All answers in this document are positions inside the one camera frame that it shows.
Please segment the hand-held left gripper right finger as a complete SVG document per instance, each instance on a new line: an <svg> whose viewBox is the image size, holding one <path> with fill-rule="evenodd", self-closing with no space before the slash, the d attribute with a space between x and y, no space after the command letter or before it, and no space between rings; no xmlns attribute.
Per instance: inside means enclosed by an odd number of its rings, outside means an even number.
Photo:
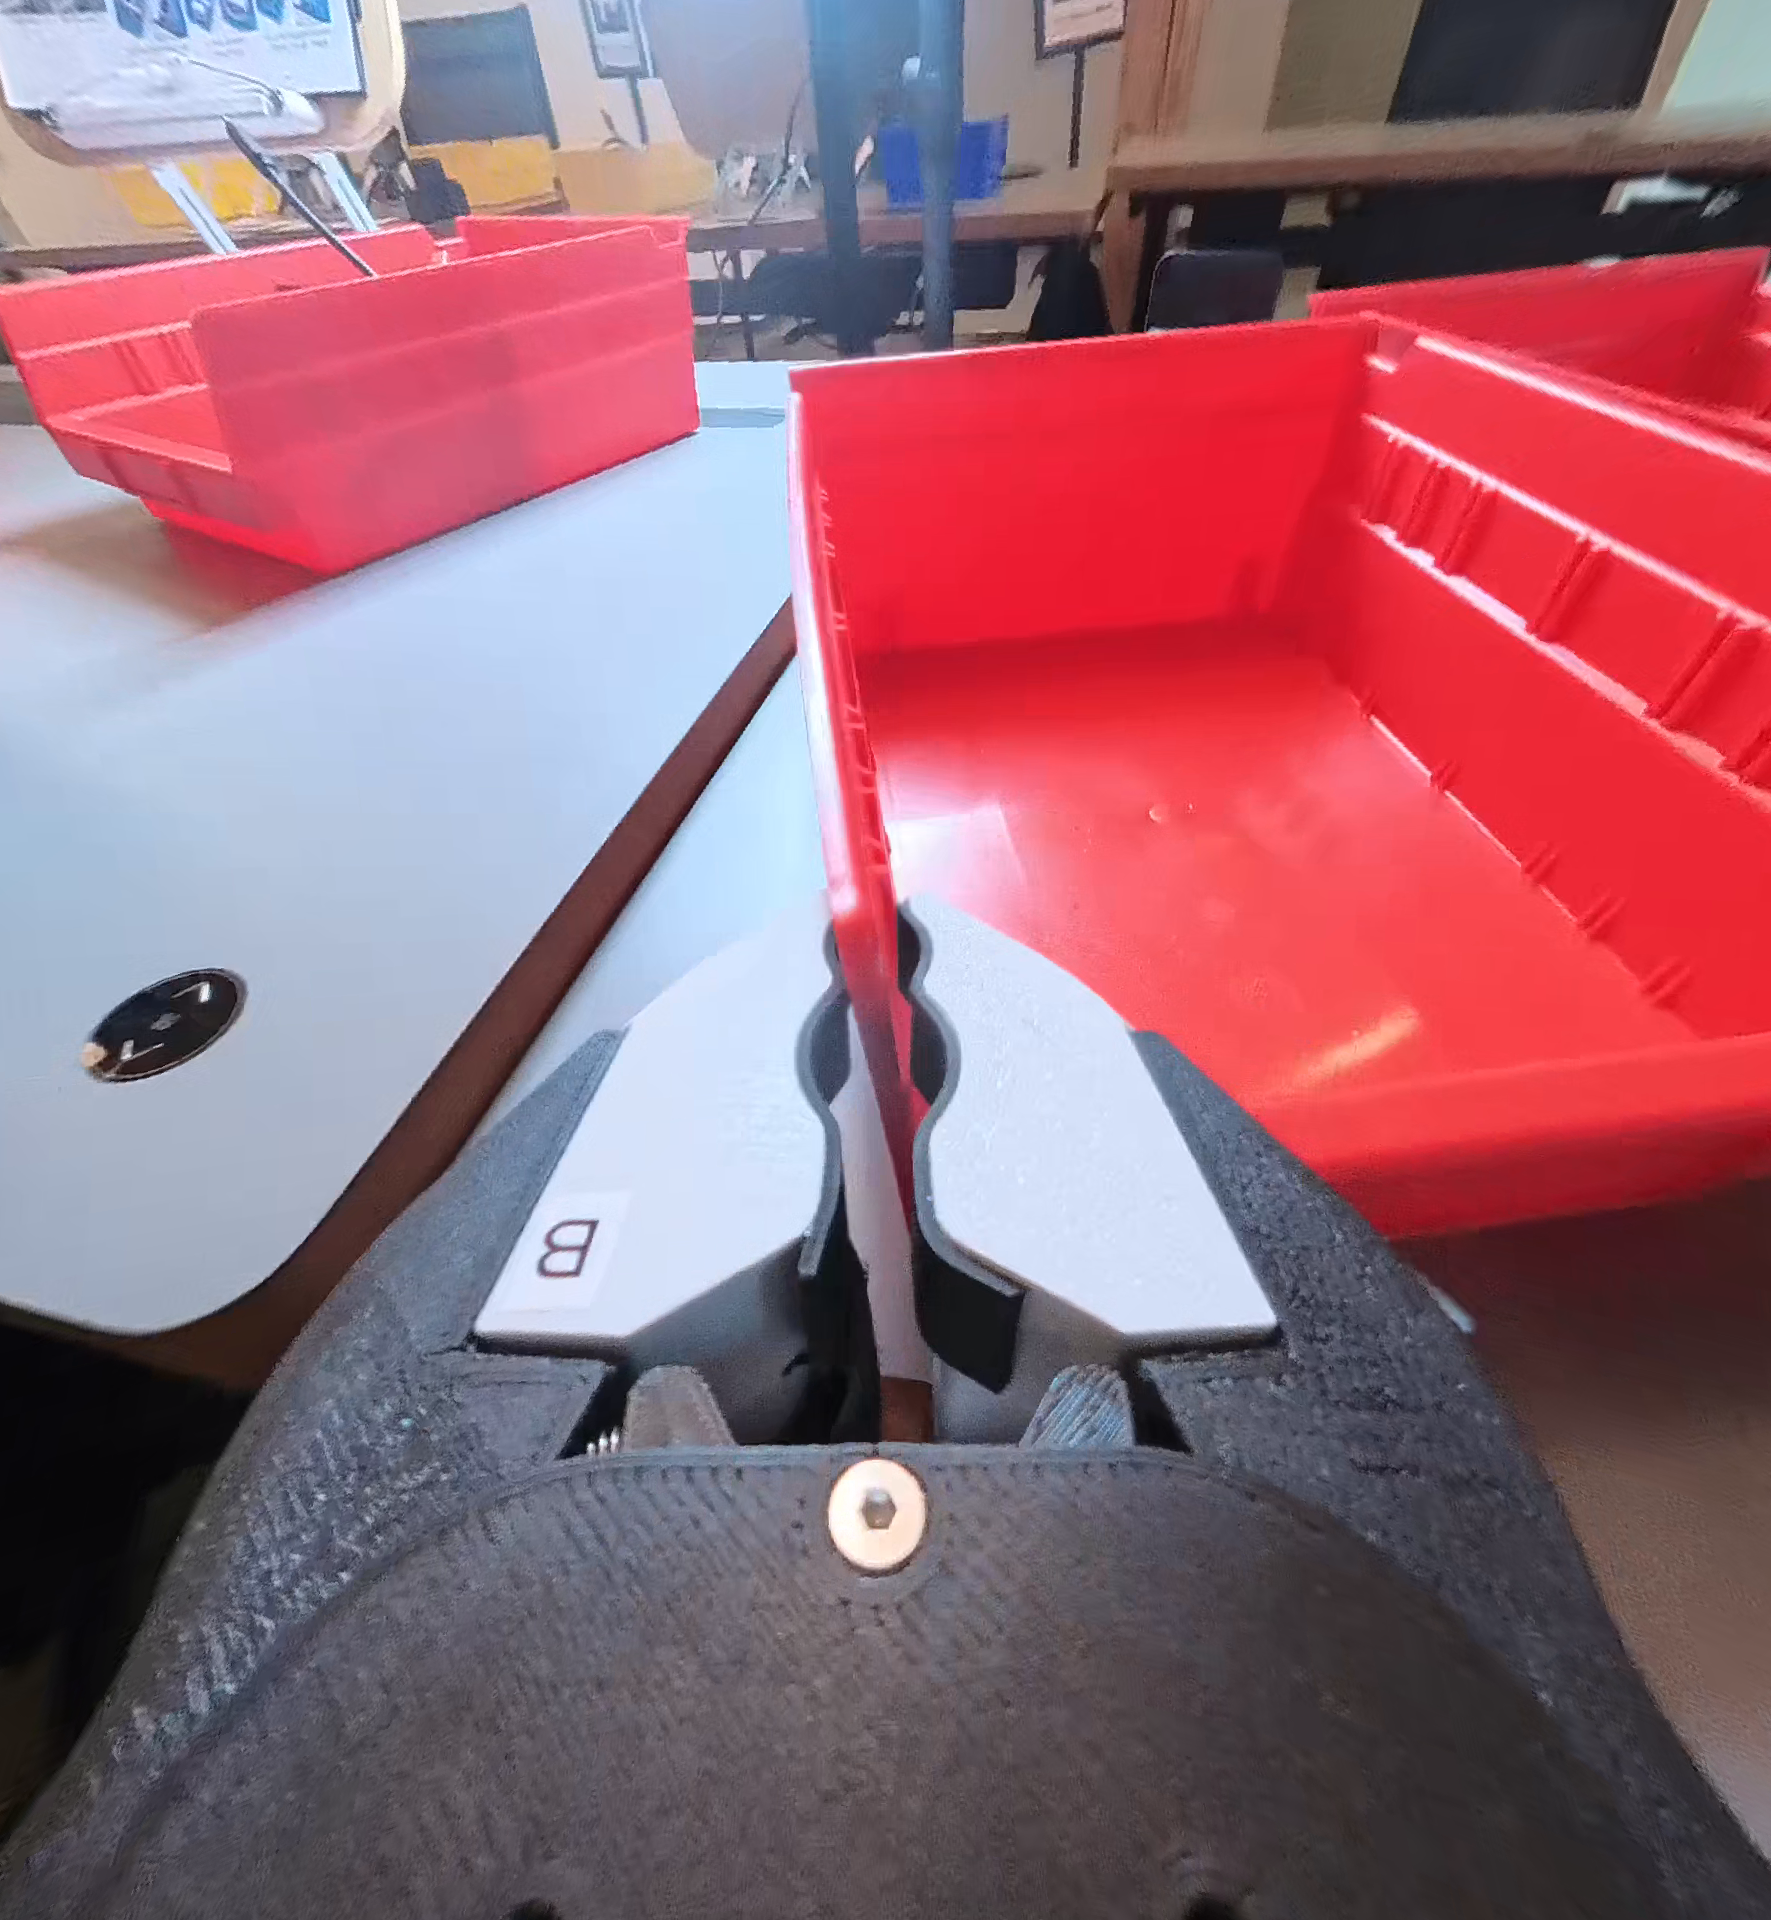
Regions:
<svg viewBox="0 0 1771 1920"><path fill-rule="evenodd" d="M900 907L916 1310L969 1389L1270 1342L1280 1316L1143 1037L943 897Z"/></svg>

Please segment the black chair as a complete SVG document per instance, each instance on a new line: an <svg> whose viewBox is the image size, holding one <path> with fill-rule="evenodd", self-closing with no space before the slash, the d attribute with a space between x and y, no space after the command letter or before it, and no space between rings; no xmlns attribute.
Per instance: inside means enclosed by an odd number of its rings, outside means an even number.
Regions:
<svg viewBox="0 0 1771 1920"><path fill-rule="evenodd" d="M1260 248L1181 248L1161 254L1145 303L1147 332L1262 324L1275 319L1285 265Z"/></svg>

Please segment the black stand pole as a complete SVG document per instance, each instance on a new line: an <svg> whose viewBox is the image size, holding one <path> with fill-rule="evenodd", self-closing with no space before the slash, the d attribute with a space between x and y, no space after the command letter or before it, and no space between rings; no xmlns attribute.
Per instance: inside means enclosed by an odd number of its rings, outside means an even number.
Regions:
<svg viewBox="0 0 1771 1920"><path fill-rule="evenodd" d="M820 206L828 256L828 321L840 356L868 355L856 187L861 80L878 66L868 3L805 2L807 73L817 134ZM919 155L919 283L929 350L955 345L955 204L963 123L963 2L918 2L918 42L900 69Z"/></svg>

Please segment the black rod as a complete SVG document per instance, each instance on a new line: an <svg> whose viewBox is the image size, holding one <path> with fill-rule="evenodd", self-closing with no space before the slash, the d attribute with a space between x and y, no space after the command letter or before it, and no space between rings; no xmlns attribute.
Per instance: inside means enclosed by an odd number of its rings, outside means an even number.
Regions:
<svg viewBox="0 0 1771 1920"><path fill-rule="evenodd" d="M359 252L355 252L351 245L326 223L322 214L319 214L313 207L302 202L302 198L289 185L289 179L280 170L276 158L249 134L249 130L245 130L236 120L229 116L222 120L222 129L232 148L249 161L249 168L260 179L273 185L273 191L280 204L288 213L291 213L295 220L300 220L306 228L310 228L312 235L320 238L326 247L339 252L357 276L364 276L364 277L378 276L375 268L371 268Z"/></svg>

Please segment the wooden table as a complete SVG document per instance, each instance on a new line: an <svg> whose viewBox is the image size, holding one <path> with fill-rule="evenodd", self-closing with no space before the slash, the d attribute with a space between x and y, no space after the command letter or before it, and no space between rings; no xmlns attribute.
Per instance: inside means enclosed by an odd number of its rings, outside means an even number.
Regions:
<svg viewBox="0 0 1771 1920"><path fill-rule="evenodd" d="M1280 252L1338 286L1765 248L1771 111L1594 111L1248 134L1133 134L1105 202L1138 223L1147 328L1171 218L1205 248Z"/></svg>

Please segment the wooden instruction sign board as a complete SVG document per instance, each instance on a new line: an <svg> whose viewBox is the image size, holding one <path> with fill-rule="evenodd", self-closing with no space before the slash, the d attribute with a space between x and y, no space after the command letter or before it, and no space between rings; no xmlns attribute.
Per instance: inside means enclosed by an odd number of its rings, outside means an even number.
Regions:
<svg viewBox="0 0 1771 1920"><path fill-rule="evenodd" d="M403 104L390 2L0 3L0 99L78 161L359 151Z"/></svg>

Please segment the red plastic storage bin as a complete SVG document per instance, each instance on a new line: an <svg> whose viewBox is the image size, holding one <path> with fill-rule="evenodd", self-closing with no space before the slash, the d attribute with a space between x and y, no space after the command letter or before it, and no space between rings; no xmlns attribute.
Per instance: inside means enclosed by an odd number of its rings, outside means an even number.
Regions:
<svg viewBox="0 0 1771 1920"><path fill-rule="evenodd" d="M1771 450L1365 319L801 365L833 925L937 893L1396 1239L1771 1178Z"/></svg>
<svg viewBox="0 0 1771 1920"><path fill-rule="evenodd" d="M0 286L34 419L153 519L341 574L699 427L679 216L461 216Z"/></svg>
<svg viewBox="0 0 1771 1920"><path fill-rule="evenodd" d="M1771 453L1771 252L1678 252L1322 289L1386 345L1437 334L1584 377Z"/></svg>

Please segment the blue storage bin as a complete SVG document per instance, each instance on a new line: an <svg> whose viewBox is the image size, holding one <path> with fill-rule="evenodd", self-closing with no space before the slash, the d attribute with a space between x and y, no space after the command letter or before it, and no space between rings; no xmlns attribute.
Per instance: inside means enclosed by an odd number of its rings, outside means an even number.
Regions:
<svg viewBox="0 0 1771 1920"><path fill-rule="evenodd" d="M967 118L961 123L953 166L956 199L993 199L1005 175L1010 116ZM916 129L906 120L886 120L876 130L876 158L887 206L893 211L923 204L923 168Z"/></svg>

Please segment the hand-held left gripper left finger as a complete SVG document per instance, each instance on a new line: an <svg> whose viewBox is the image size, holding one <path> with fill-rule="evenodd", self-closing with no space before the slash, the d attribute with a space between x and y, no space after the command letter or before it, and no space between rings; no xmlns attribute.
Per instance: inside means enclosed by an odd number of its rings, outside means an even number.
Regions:
<svg viewBox="0 0 1771 1920"><path fill-rule="evenodd" d="M825 915L782 915L694 964L623 1030L519 1223L472 1332L619 1355L800 1243L825 1195L807 1021L835 1002Z"/></svg>

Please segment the black screen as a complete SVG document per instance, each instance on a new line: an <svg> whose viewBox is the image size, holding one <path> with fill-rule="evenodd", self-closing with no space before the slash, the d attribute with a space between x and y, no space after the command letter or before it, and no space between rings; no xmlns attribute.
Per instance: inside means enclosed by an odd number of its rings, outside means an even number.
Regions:
<svg viewBox="0 0 1771 1920"><path fill-rule="evenodd" d="M538 139L556 120L528 5L401 20L401 132L409 148Z"/></svg>

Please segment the sign holder stand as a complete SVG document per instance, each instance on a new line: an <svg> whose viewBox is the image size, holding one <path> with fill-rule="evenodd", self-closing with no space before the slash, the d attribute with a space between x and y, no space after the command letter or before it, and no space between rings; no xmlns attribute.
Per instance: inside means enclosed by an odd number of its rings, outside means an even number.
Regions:
<svg viewBox="0 0 1771 1920"><path fill-rule="evenodd" d="M344 157L331 151L272 151L303 204L349 242L382 230ZM319 240L235 148L146 161L111 174L141 226L188 230L210 252Z"/></svg>

